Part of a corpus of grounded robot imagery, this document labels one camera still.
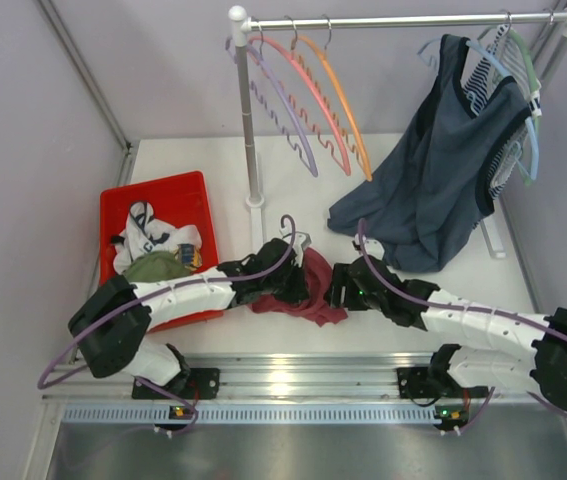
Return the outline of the light blue plastic hanger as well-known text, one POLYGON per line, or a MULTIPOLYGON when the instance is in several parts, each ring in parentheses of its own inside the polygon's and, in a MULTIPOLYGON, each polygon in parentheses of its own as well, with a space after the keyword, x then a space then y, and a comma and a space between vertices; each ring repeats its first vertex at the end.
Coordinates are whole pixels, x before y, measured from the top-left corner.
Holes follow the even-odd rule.
POLYGON ((413 116, 395 152, 406 178, 429 193, 458 192, 470 186, 479 194, 496 196, 511 175, 525 140, 531 142, 534 178, 538 170, 538 141, 534 111, 526 104, 517 79, 493 55, 465 37, 440 38, 434 85, 413 116), (461 82, 468 51, 483 55, 480 64, 501 72, 491 93, 472 77, 461 82), (516 150, 509 145, 519 144, 516 150))

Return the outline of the blue-grey tank top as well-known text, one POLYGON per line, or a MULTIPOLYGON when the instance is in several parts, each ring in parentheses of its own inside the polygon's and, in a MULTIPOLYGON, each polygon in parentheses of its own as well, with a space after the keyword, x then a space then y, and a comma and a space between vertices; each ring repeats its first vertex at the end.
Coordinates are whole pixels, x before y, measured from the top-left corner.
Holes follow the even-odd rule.
POLYGON ((442 270, 494 212, 488 172, 497 153, 530 118, 513 76, 473 112, 462 87, 468 38, 441 38, 438 73, 390 154, 330 209, 328 228, 354 236, 359 221, 381 243, 383 260, 409 273, 442 270))

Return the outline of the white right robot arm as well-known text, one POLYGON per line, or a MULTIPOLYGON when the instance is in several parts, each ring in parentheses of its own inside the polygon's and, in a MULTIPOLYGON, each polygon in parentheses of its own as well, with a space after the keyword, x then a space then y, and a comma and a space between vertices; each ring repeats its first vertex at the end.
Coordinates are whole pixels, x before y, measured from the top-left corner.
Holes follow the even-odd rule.
POLYGON ((402 280, 374 257, 336 264, 325 299, 438 337, 426 381, 439 396, 496 388, 533 394, 567 413, 565 308, 543 315, 487 307, 435 283, 402 280))

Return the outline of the red plastic bin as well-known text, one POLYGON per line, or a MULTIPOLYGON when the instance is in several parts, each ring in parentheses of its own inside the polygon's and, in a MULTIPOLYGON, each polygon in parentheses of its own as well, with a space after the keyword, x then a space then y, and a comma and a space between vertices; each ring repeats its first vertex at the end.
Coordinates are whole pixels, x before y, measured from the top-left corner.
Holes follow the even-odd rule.
POLYGON ((113 236, 123 231, 129 207, 147 201, 158 219, 175 227, 194 225, 202 238, 202 270, 219 263, 204 176, 200 171, 105 190, 100 195, 100 280, 115 275, 113 236))

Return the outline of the green plastic hanger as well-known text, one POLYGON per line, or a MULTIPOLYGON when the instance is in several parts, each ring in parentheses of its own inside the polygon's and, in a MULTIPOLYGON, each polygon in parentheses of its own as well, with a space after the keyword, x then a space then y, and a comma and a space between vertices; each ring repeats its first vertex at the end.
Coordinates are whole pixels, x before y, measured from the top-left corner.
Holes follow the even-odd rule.
POLYGON ((540 150, 539 150, 539 129, 540 118, 542 117, 540 105, 541 83, 535 72, 530 51, 522 36, 515 30, 510 29, 506 33, 503 53, 501 57, 504 66, 517 78, 519 86, 524 94, 524 98, 529 104, 531 111, 531 125, 526 124, 526 137, 520 135, 518 142, 520 152, 528 144, 530 147, 530 162, 526 167, 522 156, 517 158, 517 164, 524 184, 531 185, 536 181, 539 169, 540 150))

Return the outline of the olive green garment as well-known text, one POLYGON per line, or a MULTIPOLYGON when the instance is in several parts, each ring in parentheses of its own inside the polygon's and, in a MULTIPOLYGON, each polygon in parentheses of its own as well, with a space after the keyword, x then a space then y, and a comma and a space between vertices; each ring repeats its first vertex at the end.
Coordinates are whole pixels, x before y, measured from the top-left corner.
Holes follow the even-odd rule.
POLYGON ((122 273, 131 283, 166 281, 190 276, 192 271, 172 253, 154 251, 132 262, 122 273))

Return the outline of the maroon tank top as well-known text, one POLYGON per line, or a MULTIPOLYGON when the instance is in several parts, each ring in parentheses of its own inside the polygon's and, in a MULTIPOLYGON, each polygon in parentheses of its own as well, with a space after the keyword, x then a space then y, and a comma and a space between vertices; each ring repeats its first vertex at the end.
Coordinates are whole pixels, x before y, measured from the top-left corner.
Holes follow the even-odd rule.
POLYGON ((338 324, 348 318, 344 308, 331 307, 324 299, 332 279, 332 265, 313 248, 304 252, 303 271, 309 290, 309 299, 298 305, 286 304, 273 295, 261 297, 249 305, 255 314, 282 313, 314 322, 319 327, 338 324))

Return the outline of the orange plastic hanger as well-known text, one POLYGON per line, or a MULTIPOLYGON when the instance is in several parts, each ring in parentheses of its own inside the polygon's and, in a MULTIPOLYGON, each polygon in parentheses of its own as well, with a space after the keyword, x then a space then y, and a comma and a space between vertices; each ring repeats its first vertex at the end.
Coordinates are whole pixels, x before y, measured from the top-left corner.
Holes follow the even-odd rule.
POLYGON ((323 14, 322 18, 326 20, 328 27, 328 40, 326 41, 325 45, 322 48, 319 48, 314 43, 314 41, 311 40, 309 37, 300 36, 299 39, 302 42, 304 42, 313 51, 315 56, 320 61, 325 73, 327 74, 349 124, 349 129, 342 128, 339 124, 339 117, 338 115, 336 115, 335 122, 337 127, 339 128, 339 135, 347 141, 347 146, 350 146, 350 144, 348 143, 349 136, 353 135, 354 146, 352 152, 356 157, 359 167, 361 168, 361 170, 365 175, 365 179, 367 181, 371 181, 373 175, 372 175, 372 167, 367 148, 362 138, 354 113, 350 107, 350 103, 348 101, 347 95, 341 85, 341 82, 336 72, 334 71, 332 65, 330 64, 327 55, 327 49, 332 40, 332 30, 333 30, 332 21, 326 14, 323 14))

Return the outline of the blue yellow printed garment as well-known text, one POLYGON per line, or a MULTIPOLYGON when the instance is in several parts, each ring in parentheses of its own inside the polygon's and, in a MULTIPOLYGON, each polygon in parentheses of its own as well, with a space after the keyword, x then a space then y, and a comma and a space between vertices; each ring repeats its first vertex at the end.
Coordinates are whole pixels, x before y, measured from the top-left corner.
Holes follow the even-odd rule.
POLYGON ((198 270, 203 264, 200 250, 193 244, 179 244, 175 251, 175 258, 184 268, 190 271, 198 270))

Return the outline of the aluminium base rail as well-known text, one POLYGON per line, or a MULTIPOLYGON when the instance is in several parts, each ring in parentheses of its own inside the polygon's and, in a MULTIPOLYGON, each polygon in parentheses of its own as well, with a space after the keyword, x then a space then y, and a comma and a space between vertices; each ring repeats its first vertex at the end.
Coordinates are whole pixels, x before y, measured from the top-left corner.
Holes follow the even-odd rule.
POLYGON ((399 398, 397 370, 424 367, 429 354, 191 355, 191 367, 220 370, 217 400, 227 402, 362 401, 399 398))

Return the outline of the striped navy white garment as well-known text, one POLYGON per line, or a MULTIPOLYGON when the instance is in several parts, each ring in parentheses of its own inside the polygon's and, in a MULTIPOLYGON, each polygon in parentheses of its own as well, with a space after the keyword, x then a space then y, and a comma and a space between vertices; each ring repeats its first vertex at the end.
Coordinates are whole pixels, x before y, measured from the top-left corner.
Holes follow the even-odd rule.
MULTIPOLYGON (((495 32, 493 41, 487 46, 481 46, 479 48, 480 52, 486 52, 498 60, 500 65, 495 66, 492 62, 490 62, 490 60, 483 58, 478 62, 473 72, 466 80, 464 91, 466 97, 470 101, 472 111, 475 113, 480 112, 485 107, 489 96, 494 93, 497 84, 504 78, 504 75, 501 73, 502 70, 506 70, 509 75, 513 76, 524 97, 517 78, 504 66, 501 59, 506 33, 510 29, 513 28, 507 25, 495 27, 493 29, 495 32)), ((526 124, 529 124, 529 128, 532 128, 530 117, 531 111, 530 116, 525 120, 524 126, 517 130, 517 132, 515 132, 515 134, 513 134, 506 142, 505 146, 498 151, 488 169, 488 191, 490 196, 494 199, 498 198, 505 189, 512 173, 514 171, 518 171, 520 173, 517 164, 517 158, 519 156, 522 156, 525 166, 529 166, 530 147, 526 144, 523 147, 523 152, 520 152, 518 138, 520 135, 523 135, 523 137, 527 136, 527 133, 525 132, 526 124)))

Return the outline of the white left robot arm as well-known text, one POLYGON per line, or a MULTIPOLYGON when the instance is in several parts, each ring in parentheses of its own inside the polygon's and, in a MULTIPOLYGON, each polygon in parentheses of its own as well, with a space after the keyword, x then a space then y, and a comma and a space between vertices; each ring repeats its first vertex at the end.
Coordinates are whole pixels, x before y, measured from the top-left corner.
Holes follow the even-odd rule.
POLYGON ((251 305, 265 296, 292 305, 307 300, 302 263, 309 243, 305 234, 288 234, 242 260, 178 279, 131 282, 117 275, 72 317, 69 331, 94 378, 125 373, 149 381, 168 397, 180 396, 191 369, 175 346, 154 342, 150 331, 183 317, 251 305))

